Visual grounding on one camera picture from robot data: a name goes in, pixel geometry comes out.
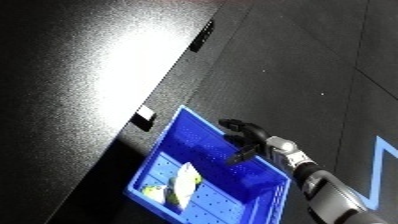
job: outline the blue bin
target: blue bin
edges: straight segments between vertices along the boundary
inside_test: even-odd
[[[234,152],[236,148],[219,129],[181,106],[125,194],[171,223],[279,223],[290,179],[259,157],[226,165]],[[204,181],[184,211],[175,213],[141,193],[147,185],[167,185],[186,162],[193,164]]]

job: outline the gray robot arm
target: gray robot arm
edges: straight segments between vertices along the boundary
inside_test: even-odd
[[[241,147],[227,162],[235,164],[255,155],[265,157],[296,182],[317,223],[387,224],[370,212],[351,188],[318,166],[294,142],[271,137],[259,126],[239,120],[220,120],[219,123],[244,135],[226,135],[228,141]]]
[[[351,188],[319,167],[294,142],[274,136],[266,144],[271,161],[296,181],[317,223],[387,223],[369,212]]]

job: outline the black surface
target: black surface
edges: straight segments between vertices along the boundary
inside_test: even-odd
[[[398,97],[398,2],[370,0],[358,68]]]
[[[119,139],[146,155],[180,105],[187,104],[208,76],[225,46],[252,7],[252,1],[228,1],[215,14],[215,30],[198,53],[187,50],[145,101],[158,117],[150,133],[127,124]]]
[[[355,77],[336,174],[366,197],[370,194],[376,136],[398,147],[397,114],[396,99],[363,75]],[[378,212],[391,223],[398,220],[397,170],[397,159],[385,153]]]
[[[2,1],[0,223],[44,223],[221,1]]]
[[[267,2],[339,57],[351,65],[355,64],[368,0]]]

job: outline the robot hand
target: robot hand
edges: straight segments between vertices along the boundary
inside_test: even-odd
[[[271,137],[264,129],[252,123],[221,119],[219,124],[243,134],[224,136],[239,148],[227,163],[233,165],[256,155],[265,157],[296,182],[308,201],[310,215],[317,223],[387,224],[369,212],[351,188],[319,167],[294,142]]]

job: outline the blue line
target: blue line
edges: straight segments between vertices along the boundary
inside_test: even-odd
[[[370,186],[370,196],[369,198],[358,193],[359,197],[365,203],[365,205],[373,210],[378,209],[380,200],[380,184],[381,175],[383,171],[383,155],[384,151],[390,153],[395,158],[398,159],[398,150],[382,139],[380,136],[376,137],[375,144],[375,154],[373,157],[373,171],[372,171],[372,181]]]

